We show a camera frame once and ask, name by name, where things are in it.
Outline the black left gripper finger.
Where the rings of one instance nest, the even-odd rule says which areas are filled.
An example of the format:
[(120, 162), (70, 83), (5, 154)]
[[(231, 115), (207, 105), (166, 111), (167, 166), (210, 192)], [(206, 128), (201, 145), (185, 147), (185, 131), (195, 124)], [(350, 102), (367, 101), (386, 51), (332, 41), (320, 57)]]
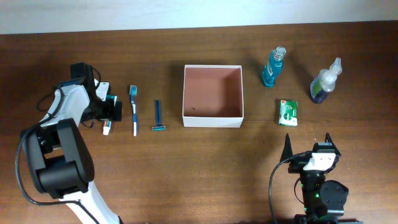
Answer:
[(111, 120), (113, 118), (113, 99), (106, 99), (103, 106), (103, 119)]
[(113, 109), (113, 121), (122, 120), (122, 102), (117, 101)]

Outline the teal white toothpaste tube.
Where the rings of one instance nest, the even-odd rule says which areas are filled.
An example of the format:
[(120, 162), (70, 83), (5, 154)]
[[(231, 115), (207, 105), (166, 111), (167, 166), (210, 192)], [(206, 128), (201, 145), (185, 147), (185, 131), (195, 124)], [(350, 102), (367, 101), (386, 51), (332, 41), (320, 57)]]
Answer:
[[(114, 105), (117, 102), (117, 96), (116, 95), (107, 95), (106, 99), (113, 99), (113, 109), (114, 109)], [(103, 134), (105, 136), (107, 136), (111, 130), (111, 124), (112, 124), (113, 119), (111, 120), (105, 120), (104, 121), (104, 126), (103, 126)]]

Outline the blue white toothbrush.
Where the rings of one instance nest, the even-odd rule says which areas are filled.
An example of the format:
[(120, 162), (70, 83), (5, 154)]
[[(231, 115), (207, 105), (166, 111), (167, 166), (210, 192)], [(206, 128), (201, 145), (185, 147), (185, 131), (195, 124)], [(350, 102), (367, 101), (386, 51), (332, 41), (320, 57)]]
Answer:
[(137, 95), (137, 86), (131, 85), (129, 87), (130, 101), (132, 106), (132, 120), (133, 120), (133, 136), (137, 136), (137, 116), (136, 116), (136, 104), (134, 97)]

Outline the blue disposable razor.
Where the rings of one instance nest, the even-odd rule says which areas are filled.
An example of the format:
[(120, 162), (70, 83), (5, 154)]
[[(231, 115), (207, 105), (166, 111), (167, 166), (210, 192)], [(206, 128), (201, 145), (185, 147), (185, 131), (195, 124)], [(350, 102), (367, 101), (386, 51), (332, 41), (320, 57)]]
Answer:
[(164, 131), (166, 127), (161, 122), (161, 110), (160, 101), (155, 100), (155, 115), (156, 115), (156, 126), (152, 127), (153, 131)]

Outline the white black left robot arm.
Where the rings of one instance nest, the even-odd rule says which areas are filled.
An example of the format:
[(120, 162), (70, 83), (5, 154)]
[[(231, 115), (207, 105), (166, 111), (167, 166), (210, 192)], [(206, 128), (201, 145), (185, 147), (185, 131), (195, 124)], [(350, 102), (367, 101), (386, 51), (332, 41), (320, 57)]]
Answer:
[(34, 200), (16, 177), (23, 196), (34, 205), (66, 205), (82, 223), (121, 223), (99, 193), (91, 154), (78, 129), (89, 120), (117, 122), (122, 118), (121, 101), (109, 97), (110, 84), (101, 80), (93, 66), (70, 65), (71, 78), (54, 85), (54, 99), (45, 116), (21, 132), (15, 167), (25, 155), (36, 190), (49, 194), (50, 202)]

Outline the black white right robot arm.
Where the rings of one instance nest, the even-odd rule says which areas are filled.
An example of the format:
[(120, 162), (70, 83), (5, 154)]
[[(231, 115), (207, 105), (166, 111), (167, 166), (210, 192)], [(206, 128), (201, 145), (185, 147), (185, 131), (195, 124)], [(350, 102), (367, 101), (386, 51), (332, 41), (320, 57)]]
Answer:
[(294, 155), (290, 137), (286, 135), (280, 164), (288, 163), (288, 173), (298, 174), (305, 213), (295, 215), (295, 223), (359, 223), (356, 219), (345, 219), (344, 205), (349, 189), (335, 180), (326, 180), (341, 157), (330, 134), (323, 142), (313, 145), (311, 151)]

